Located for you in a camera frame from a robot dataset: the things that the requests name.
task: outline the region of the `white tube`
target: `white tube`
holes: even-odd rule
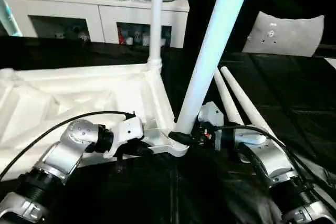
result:
[[[149,44],[149,68],[161,68],[161,5],[162,0],[152,0],[152,18]]]
[[[189,134],[244,0],[216,0],[175,131]]]
[[[241,88],[239,83],[236,81],[236,79],[233,77],[231,72],[227,69],[227,67],[222,67],[221,72],[227,81],[227,83],[230,85],[232,91],[234,92],[237,100],[239,101],[241,107],[244,109],[246,115],[250,119],[251,123],[255,126],[264,128],[269,134],[276,137],[272,129],[268,126],[267,122],[263,118],[263,116],[259,113],[257,108],[254,106],[254,104],[251,102],[250,98],[247,96],[247,94],[244,92],[244,90]]]
[[[223,102],[227,118],[229,119],[230,122],[235,122],[240,125],[244,125],[244,122],[239,115],[237,107],[229,93],[229,90],[227,89],[227,86],[218,68],[216,68],[215,70],[214,79],[219,91],[220,98]]]

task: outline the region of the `cabinet compartment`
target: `cabinet compartment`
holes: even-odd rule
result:
[[[148,47],[150,43],[150,25],[117,22],[119,44]],[[161,46],[170,47],[171,26],[162,26]]]
[[[105,41],[107,43],[119,44],[121,42],[120,34],[123,30],[123,26],[130,26],[130,29],[134,29],[134,27],[138,26],[141,31],[149,30],[150,27],[150,9],[100,5],[99,12]],[[161,11],[161,13],[162,36],[166,37],[165,33],[168,34],[170,32],[170,41],[167,39],[165,46],[169,45],[170,47],[182,48],[188,13],[165,10]]]
[[[41,38],[57,38],[89,41],[90,35],[86,20],[29,15],[35,32]]]
[[[37,24],[41,22],[49,23],[49,27],[56,29],[57,23],[71,23],[77,19],[85,21],[91,41],[104,42],[97,5],[38,0],[7,1],[25,37],[39,37],[43,34],[46,36],[42,37],[49,37],[49,33],[38,28]]]

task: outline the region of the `white plastic base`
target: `white plastic base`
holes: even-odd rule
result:
[[[64,68],[51,70],[0,70],[0,170],[41,133],[72,116],[92,111],[135,112],[144,124],[145,142],[155,153],[183,156],[187,146],[169,138],[174,116],[159,69],[146,64]],[[108,128],[122,115],[86,117]],[[5,176],[16,178],[31,169],[40,155],[58,141],[67,125],[53,131],[29,150]],[[87,154],[82,165],[106,162],[101,154]]]

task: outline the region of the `white cabinet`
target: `white cabinet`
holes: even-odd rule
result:
[[[104,42],[97,5],[39,0],[7,0],[13,16],[25,37],[38,37],[33,16],[84,19],[91,41]]]
[[[59,27],[64,24],[66,27],[74,27],[71,25],[71,22],[74,22],[81,23],[80,26],[84,24],[91,41],[119,43],[118,24],[140,24],[142,27],[149,27],[151,22],[151,2],[147,0],[7,0],[7,2],[20,30],[27,37],[53,37],[50,35],[51,30],[60,29]],[[169,46],[183,47],[188,13],[188,0],[162,3],[162,26],[163,32],[169,30],[166,32],[169,34]]]
[[[99,6],[99,11],[107,43],[119,43],[118,23],[141,25],[151,23],[150,9]],[[161,25],[171,27],[171,47],[183,47],[187,18],[187,12],[162,11]]]

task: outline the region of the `robotic arm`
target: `robotic arm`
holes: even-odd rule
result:
[[[69,124],[60,141],[52,145],[30,172],[20,175],[20,186],[0,203],[0,223],[43,221],[59,191],[82,159],[83,153],[103,153],[111,158],[129,140],[140,140],[143,127],[138,117],[125,120],[111,131],[87,120]]]
[[[202,106],[198,121],[202,146],[211,142],[216,147],[219,142],[222,147],[233,148],[243,163],[251,162],[279,207],[284,223],[336,223],[327,206],[303,182],[288,155],[272,139],[242,125],[235,130],[234,125],[230,129],[221,127],[223,114],[213,102]]]

